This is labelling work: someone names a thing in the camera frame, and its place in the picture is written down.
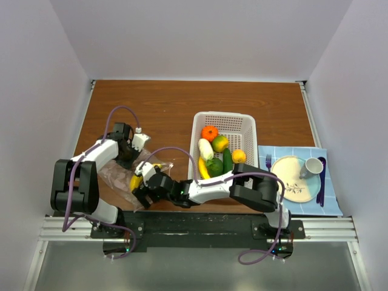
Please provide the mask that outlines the clear zip top bag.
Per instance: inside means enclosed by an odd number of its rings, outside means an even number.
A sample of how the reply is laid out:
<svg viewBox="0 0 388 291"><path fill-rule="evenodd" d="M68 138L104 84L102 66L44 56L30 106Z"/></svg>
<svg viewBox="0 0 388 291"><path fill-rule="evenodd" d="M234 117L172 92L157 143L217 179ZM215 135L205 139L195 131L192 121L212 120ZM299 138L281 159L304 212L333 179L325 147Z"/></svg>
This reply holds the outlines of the clear zip top bag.
<svg viewBox="0 0 388 291"><path fill-rule="evenodd" d="M137 177L132 178L132 176L134 175L136 166L149 156L150 152L144 149L129 170L121 167L115 160L111 160L98 172L99 177L106 185L121 198L129 202L133 206L134 211L144 209L144 206L132 193L132 186L139 186Z"/></svg>

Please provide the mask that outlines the yellow fake banana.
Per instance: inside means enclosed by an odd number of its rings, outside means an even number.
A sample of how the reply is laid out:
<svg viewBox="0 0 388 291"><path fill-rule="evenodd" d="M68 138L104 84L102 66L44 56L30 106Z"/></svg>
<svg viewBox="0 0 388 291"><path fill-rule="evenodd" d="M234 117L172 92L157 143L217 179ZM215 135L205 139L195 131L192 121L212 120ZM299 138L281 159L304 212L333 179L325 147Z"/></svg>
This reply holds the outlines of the yellow fake banana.
<svg viewBox="0 0 388 291"><path fill-rule="evenodd" d="M202 179L210 179L211 176L208 173L207 167L206 167L206 162L203 160L203 158L200 156L198 160L198 169L199 173L202 177Z"/></svg>

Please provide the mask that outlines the white fake vegetable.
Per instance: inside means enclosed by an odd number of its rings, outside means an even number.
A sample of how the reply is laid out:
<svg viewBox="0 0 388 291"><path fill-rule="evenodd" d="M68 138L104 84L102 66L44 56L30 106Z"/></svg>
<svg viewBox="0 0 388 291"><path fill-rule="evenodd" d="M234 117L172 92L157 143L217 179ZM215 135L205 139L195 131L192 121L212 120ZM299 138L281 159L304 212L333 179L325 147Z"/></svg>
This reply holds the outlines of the white fake vegetable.
<svg viewBox="0 0 388 291"><path fill-rule="evenodd" d="M207 139L201 138L198 141L198 148L200 156L204 161L213 159L214 151L211 143Z"/></svg>

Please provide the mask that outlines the green fake vegetable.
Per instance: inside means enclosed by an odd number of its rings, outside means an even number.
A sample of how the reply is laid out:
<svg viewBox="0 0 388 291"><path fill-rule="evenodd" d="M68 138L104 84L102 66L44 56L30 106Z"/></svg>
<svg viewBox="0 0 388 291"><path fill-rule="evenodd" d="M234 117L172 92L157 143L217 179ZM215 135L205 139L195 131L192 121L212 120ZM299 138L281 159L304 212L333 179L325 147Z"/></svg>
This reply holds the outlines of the green fake vegetable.
<svg viewBox="0 0 388 291"><path fill-rule="evenodd" d="M206 169L211 178L223 174L223 163L219 158L213 158L206 161Z"/></svg>

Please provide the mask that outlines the green fake cucumber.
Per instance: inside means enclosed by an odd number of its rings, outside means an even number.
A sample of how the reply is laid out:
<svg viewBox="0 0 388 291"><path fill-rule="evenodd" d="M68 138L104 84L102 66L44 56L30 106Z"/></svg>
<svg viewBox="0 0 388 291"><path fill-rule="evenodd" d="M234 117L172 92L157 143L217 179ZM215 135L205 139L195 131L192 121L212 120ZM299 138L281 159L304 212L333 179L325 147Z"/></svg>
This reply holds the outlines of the green fake cucumber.
<svg viewBox="0 0 388 291"><path fill-rule="evenodd" d="M229 148L224 149L222 153L222 162L223 162L223 174L233 170L232 154Z"/></svg>

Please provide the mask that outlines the green orange fake mango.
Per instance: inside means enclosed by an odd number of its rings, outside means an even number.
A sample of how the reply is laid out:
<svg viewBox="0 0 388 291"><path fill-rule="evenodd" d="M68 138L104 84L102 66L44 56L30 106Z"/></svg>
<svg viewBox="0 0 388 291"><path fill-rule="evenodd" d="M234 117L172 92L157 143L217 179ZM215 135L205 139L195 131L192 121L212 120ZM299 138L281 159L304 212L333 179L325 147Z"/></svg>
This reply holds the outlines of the green orange fake mango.
<svg viewBox="0 0 388 291"><path fill-rule="evenodd" d="M228 148L229 140L226 136L218 135L212 141L212 148L216 153L222 153L224 149Z"/></svg>

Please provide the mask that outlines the red fake tomato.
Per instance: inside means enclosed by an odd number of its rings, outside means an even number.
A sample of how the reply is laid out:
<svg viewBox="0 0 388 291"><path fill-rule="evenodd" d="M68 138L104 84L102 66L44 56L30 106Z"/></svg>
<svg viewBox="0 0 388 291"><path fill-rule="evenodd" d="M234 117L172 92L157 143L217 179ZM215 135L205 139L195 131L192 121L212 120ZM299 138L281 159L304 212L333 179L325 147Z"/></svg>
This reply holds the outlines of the red fake tomato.
<svg viewBox="0 0 388 291"><path fill-rule="evenodd" d="M215 126L208 125L202 128L201 137L203 139L208 140L208 142L212 143L212 141L219 135L218 129Z"/></svg>

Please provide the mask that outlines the fake orange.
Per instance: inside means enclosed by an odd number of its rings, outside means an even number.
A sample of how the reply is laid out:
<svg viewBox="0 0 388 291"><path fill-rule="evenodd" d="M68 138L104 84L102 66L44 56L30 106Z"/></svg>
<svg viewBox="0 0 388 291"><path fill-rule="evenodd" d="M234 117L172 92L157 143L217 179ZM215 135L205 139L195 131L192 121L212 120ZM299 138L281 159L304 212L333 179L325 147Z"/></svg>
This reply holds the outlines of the fake orange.
<svg viewBox="0 0 388 291"><path fill-rule="evenodd" d="M237 149L233 151L232 161L234 164L245 163L246 160L247 160L246 153L243 150Z"/></svg>

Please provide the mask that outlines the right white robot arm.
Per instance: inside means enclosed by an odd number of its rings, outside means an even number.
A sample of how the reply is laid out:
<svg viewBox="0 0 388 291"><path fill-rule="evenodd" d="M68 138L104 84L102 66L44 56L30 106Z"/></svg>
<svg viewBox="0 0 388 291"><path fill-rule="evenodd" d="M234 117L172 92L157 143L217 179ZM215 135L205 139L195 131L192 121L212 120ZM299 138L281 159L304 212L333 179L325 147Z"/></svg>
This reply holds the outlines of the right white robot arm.
<svg viewBox="0 0 388 291"><path fill-rule="evenodd" d="M284 238L292 230L291 214L283 205L286 186L275 174L247 164L237 164L233 170L210 178L175 181L149 162L142 162L130 180L130 191L148 209L150 202L167 200L189 209L207 201L232 198L248 208L263 212L270 231Z"/></svg>

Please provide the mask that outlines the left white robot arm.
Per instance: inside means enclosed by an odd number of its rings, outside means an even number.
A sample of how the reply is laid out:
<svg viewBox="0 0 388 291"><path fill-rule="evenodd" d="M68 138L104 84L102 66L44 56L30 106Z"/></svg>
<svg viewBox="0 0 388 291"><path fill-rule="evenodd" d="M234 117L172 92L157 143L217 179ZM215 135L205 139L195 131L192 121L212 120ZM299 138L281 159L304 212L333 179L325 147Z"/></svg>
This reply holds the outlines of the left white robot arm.
<svg viewBox="0 0 388 291"><path fill-rule="evenodd" d="M126 231L122 210L99 196L98 172L111 160L130 169L149 137L142 129L116 123L95 144L72 159L59 159L53 172L51 208L64 213L62 231L80 217L103 225L107 234L119 238Z"/></svg>

